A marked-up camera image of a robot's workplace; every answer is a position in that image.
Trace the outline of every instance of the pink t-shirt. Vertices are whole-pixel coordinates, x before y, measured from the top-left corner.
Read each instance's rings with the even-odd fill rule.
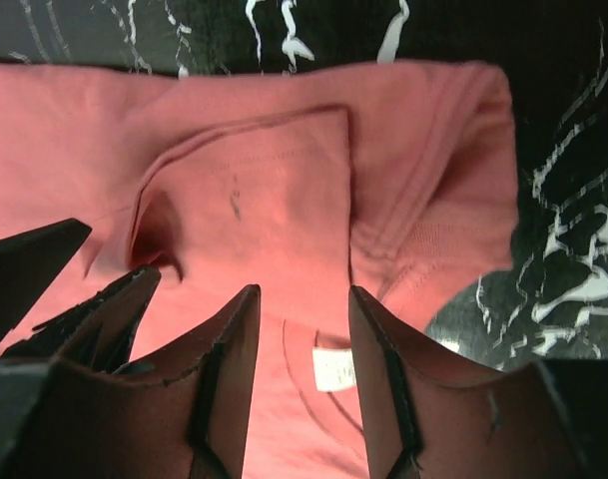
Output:
[[[134,356],[262,287],[248,478],[366,478],[356,389],[319,392],[364,286],[423,329],[510,265],[514,128],[482,64],[295,77],[144,77],[0,66],[0,239],[77,218],[81,248],[0,352],[141,263],[163,281]]]

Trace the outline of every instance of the pink cloth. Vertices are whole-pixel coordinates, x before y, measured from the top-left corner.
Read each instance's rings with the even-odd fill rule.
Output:
[[[245,477],[366,478],[356,390],[315,391],[311,349],[347,340],[351,283],[425,328],[509,266],[514,157],[507,81],[481,64],[183,80],[0,66],[0,238],[94,229],[0,351],[140,263],[164,278],[135,357],[258,283]]]

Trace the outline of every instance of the white tag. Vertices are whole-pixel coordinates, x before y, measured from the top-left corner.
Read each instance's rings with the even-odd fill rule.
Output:
[[[312,349],[316,390],[335,392],[356,386],[351,349]]]

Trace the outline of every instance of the clothing label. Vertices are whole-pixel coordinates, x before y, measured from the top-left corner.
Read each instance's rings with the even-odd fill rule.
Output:
[[[312,349],[316,390],[335,392],[356,386],[351,349]]]

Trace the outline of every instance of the black marble surface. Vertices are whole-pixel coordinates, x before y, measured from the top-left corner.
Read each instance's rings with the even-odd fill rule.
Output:
[[[421,58],[507,73],[517,122],[514,269],[428,334],[512,369],[608,358],[608,1],[0,0],[0,61],[142,74],[295,74]]]

